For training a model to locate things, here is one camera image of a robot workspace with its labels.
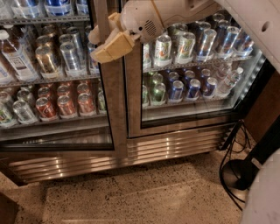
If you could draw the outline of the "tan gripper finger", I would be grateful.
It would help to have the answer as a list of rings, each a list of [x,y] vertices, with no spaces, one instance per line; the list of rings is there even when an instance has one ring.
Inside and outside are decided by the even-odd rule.
[[[105,42],[90,53],[90,56],[101,64],[120,59],[133,50],[139,38],[139,34],[114,29]]]
[[[92,44],[104,45],[109,44],[123,44],[123,30],[120,22],[121,14],[114,12],[108,19],[102,23],[99,23],[89,34],[88,40]]]

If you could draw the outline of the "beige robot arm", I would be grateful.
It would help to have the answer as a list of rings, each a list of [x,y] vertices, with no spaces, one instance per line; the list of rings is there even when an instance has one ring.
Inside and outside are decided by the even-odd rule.
[[[154,35],[179,22],[200,20],[222,7],[262,50],[272,66],[280,69],[279,0],[129,0],[120,13],[104,17],[89,33],[97,45],[93,59],[107,63],[129,54],[139,39],[154,38],[145,25],[153,22]],[[249,189],[241,209],[240,224],[280,224],[280,144],[279,121],[274,121],[259,143],[243,160],[220,164],[220,181],[234,203],[241,201],[230,190],[225,174]]]

